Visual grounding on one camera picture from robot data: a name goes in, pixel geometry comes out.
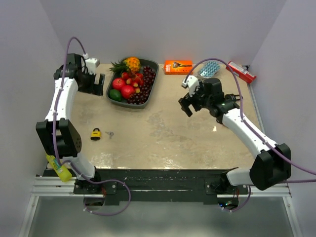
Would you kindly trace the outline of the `small silver key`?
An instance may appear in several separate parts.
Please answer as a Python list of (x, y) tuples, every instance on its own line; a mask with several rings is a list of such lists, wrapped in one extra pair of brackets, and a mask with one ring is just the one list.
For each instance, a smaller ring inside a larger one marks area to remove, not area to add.
[(113, 135), (114, 135), (113, 132), (107, 132), (107, 131), (106, 131), (105, 133), (109, 136), (110, 139), (112, 139), (112, 137), (113, 137)]

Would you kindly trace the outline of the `yellow padlock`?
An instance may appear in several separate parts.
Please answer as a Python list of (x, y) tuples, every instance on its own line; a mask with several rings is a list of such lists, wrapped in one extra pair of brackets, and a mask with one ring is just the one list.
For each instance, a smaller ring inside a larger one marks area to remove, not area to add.
[(98, 141), (101, 139), (101, 131), (99, 128), (94, 128), (91, 135), (90, 135), (90, 139), (92, 141)]

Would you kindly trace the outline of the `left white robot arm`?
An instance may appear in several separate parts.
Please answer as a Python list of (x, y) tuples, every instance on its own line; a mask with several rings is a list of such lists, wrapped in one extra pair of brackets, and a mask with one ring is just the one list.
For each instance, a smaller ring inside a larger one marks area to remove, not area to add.
[(77, 92), (103, 95), (105, 75), (95, 83), (100, 61), (87, 54), (68, 54), (66, 64), (54, 75), (55, 90), (44, 121), (37, 122), (36, 132), (46, 152), (46, 158), (64, 182), (70, 178), (69, 168), (79, 180), (86, 180), (85, 188), (92, 194), (102, 189), (102, 181), (95, 177), (96, 168), (81, 153), (82, 139), (71, 123), (72, 108)]

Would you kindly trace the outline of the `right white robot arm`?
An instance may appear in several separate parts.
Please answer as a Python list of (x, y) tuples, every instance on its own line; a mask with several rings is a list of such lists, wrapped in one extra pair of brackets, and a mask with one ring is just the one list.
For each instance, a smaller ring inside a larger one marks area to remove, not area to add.
[(193, 114), (189, 106), (196, 112), (209, 110), (216, 121), (232, 131), (254, 157), (251, 168), (237, 167), (224, 172), (217, 186), (219, 191), (231, 194), (239, 185), (255, 186), (263, 191), (290, 178), (291, 165), (281, 158), (281, 155), (291, 158), (290, 148), (286, 144), (277, 144), (254, 126), (237, 103), (241, 96), (225, 94), (217, 78), (200, 80), (189, 76), (183, 79), (181, 86), (188, 89), (188, 93), (179, 99), (187, 116)]

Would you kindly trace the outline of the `red apple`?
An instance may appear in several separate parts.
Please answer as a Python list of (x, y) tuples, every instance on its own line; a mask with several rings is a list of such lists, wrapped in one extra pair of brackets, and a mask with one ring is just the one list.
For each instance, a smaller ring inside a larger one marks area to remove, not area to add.
[(112, 81), (112, 87), (115, 90), (121, 91), (121, 89), (126, 85), (123, 78), (116, 78)]

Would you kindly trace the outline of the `red pomegranate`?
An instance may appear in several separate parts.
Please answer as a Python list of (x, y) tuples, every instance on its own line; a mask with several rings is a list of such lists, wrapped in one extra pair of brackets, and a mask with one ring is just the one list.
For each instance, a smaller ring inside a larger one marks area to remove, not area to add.
[(120, 92), (124, 99), (129, 99), (135, 94), (135, 88), (131, 85), (124, 85)]

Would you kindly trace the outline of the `small red cherries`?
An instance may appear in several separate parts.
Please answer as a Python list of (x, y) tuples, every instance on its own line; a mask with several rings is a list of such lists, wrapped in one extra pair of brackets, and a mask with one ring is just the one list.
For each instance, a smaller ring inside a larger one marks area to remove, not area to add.
[(142, 73), (121, 73), (122, 79), (126, 82), (127, 85), (131, 85), (134, 89), (136, 94), (140, 93), (141, 87), (144, 85), (144, 76)]

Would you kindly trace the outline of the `blue patterned sponge pack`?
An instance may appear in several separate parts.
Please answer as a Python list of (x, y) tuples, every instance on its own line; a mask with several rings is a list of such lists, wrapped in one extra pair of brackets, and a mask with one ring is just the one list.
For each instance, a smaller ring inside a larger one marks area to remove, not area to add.
[(208, 79), (215, 76), (220, 70), (220, 65), (215, 61), (206, 63), (198, 72), (198, 76), (203, 79)]

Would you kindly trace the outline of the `black padlock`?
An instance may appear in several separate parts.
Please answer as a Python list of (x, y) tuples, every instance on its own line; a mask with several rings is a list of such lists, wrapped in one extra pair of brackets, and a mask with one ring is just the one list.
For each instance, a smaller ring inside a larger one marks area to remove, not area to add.
[(234, 101), (234, 102), (240, 101), (241, 98), (242, 97), (240, 97), (239, 94), (226, 94), (225, 95), (226, 100), (230, 100), (230, 101)]

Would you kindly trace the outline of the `orange razor box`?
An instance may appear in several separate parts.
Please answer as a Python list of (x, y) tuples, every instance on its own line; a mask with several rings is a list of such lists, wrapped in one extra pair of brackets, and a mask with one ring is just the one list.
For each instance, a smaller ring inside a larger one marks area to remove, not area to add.
[(192, 61), (186, 60), (166, 60), (163, 66), (166, 75), (187, 75), (192, 68)]

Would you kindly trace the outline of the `toy pineapple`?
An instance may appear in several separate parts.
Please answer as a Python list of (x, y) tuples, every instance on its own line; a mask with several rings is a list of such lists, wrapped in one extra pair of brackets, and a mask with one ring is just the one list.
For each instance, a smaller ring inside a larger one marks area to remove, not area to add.
[(129, 57), (111, 64), (110, 70), (114, 73), (138, 73), (141, 69), (141, 62), (137, 57)]

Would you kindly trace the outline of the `purple grape bunch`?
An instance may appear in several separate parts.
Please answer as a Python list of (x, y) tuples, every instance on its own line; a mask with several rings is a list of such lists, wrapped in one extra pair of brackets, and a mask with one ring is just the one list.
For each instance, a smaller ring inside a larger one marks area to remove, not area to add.
[(151, 68), (150, 66), (145, 66), (142, 68), (141, 73), (144, 76), (144, 85), (141, 87), (140, 93), (135, 93), (131, 98), (127, 100), (128, 104), (142, 105), (147, 102), (149, 98), (156, 78), (156, 71), (154, 71), (153, 68)]

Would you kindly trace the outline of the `dark grey fruit tray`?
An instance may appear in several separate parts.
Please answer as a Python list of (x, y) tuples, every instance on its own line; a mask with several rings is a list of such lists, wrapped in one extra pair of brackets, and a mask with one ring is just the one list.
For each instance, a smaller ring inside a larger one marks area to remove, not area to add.
[(113, 73), (106, 90), (106, 97), (115, 105), (143, 109), (149, 102), (159, 65), (151, 60), (127, 57), (112, 63)]

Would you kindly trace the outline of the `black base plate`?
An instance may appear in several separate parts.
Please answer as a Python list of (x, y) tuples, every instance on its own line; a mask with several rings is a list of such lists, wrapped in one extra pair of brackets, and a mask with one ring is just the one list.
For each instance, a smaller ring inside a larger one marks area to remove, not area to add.
[(238, 203), (237, 194), (248, 194), (243, 186), (224, 187), (224, 169), (97, 169), (94, 182), (75, 180), (76, 195), (104, 195), (106, 205), (121, 201)]

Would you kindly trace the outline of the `aluminium frame rail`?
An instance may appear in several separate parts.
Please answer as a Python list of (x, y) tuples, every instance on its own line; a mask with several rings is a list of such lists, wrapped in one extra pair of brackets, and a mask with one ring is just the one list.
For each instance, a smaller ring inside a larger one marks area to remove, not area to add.
[[(40, 197), (72, 197), (72, 198), (101, 198), (99, 194), (75, 194), (75, 177), (64, 183), (58, 177), (37, 176), (31, 190), (31, 197), (27, 206), (26, 214), (19, 232), (20, 237), (27, 237), (30, 233), (33, 217)], [(277, 184), (267, 190), (260, 191), (256, 187), (251, 189), (253, 198), (283, 198), (286, 213), (289, 218), (290, 226), (294, 235), (297, 237), (301, 234), (296, 214), (293, 211), (291, 192), (287, 184)]]

